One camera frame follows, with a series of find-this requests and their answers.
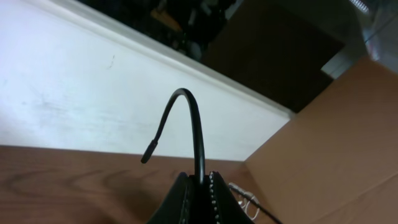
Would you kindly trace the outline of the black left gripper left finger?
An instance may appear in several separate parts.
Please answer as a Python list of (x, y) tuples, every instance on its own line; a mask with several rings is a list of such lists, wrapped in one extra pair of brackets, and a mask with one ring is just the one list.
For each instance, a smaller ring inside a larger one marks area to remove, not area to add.
[(181, 172), (147, 224), (187, 224), (194, 192), (192, 179)]

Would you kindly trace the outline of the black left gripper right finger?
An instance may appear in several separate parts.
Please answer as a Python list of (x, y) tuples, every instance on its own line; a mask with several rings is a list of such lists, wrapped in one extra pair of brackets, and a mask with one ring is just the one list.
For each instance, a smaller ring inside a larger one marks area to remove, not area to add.
[(219, 172), (209, 174), (208, 194), (205, 213), (207, 224), (253, 224), (244, 213)]

